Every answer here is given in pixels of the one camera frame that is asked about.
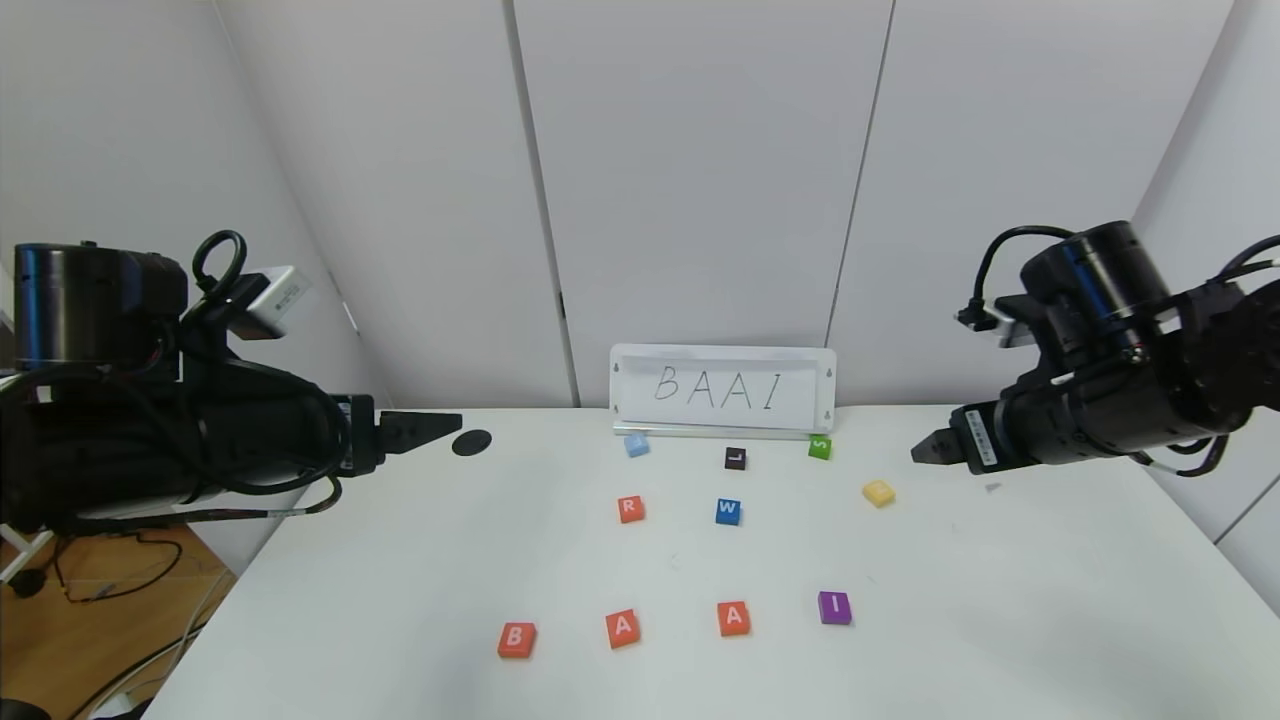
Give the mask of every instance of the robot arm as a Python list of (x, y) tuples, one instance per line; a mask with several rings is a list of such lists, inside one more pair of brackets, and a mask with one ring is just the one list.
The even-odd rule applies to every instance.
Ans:
[[(1023, 266), (1025, 295), (987, 305), (982, 284), (991, 258), (1020, 234), (1061, 240)], [(956, 409), (948, 427), (916, 445), (911, 457), (965, 462), (977, 475), (1091, 457), (1149, 465), (1147, 448), (1208, 447), (1199, 469), (1179, 474), (1211, 471), (1228, 434), (1254, 407), (1280, 410), (1280, 281), (1251, 295), (1233, 282), (1280, 266), (1280, 260), (1251, 261), (1277, 246), (1280, 236), (1261, 241), (1204, 284), (1170, 295), (1129, 223), (1002, 233), (957, 319), (975, 332), (996, 332), (1002, 347), (1034, 342), (1039, 365), (998, 400)], [(1166, 331), (1174, 319), (1180, 327)]]
[[(227, 242), (234, 258), (214, 278), (205, 259)], [(93, 243), (17, 246), (22, 374), (0, 382), (0, 520), (96, 534), (319, 512), (337, 502), (339, 477), (461, 428), (461, 415), (416, 413), (383, 413), (375, 424), (367, 395), (328, 395), (237, 357), (228, 331), (282, 337), (284, 314), (310, 286), (292, 268), (244, 273), (246, 255), (238, 233), (209, 237), (192, 264), (202, 297), (187, 310), (187, 275), (168, 258)], [(319, 479), (333, 495), (307, 509), (122, 518)]]

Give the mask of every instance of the green letter block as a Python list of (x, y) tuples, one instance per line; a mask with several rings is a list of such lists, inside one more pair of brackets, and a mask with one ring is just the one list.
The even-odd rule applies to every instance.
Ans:
[(831, 460), (831, 438), (827, 436), (809, 436), (809, 457)]

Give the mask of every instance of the blue letter block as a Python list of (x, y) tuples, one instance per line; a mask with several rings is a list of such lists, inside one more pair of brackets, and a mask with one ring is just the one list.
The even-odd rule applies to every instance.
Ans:
[(716, 521), (721, 525), (736, 525), (742, 520), (742, 503), (737, 500), (719, 498), (716, 501)]
[(644, 437), (644, 433), (628, 434), (622, 439), (622, 445), (627, 446), (627, 455), (631, 457), (649, 452), (649, 438)]

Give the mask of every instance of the black disc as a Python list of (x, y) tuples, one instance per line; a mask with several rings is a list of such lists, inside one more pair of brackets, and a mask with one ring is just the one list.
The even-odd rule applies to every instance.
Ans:
[(453, 439), (453, 454), (467, 457), (484, 452), (490, 442), (493, 442), (493, 436), (489, 434), (489, 430), (467, 430)]

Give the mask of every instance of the floor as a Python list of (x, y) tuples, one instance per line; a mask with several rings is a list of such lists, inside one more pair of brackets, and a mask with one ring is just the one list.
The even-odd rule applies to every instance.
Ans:
[[(118, 673), (182, 635), (205, 594), (218, 583), (207, 619), (234, 584), (218, 557), (186, 527), (146, 530), (146, 539), (170, 539), (183, 547), (182, 559), (161, 580), (137, 593), (88, 603), (68, 602), (52, 568), (38, 594), (18, 598), (0, 591), (0, 688), (4, 697), (44, 707), (54, 720), (65, 720), (86, 698)], [(52, 555), (50, 542), (28, 568), (44, 565)], [(132, 538), (81, 538), (61, 555), (67, 589), (73, 598), (122, 592), (164, 570), (174, 556), (166, 544), (140, 544)], [(0, 562), (13, 548), (4, 544)], [(160, 678), (172, 655), (154, 662), (128, 685)], [(131, 693), (134, 701), (156, 693), (150, 683)], [(86, 717), (77, 715), (76, 720)]]

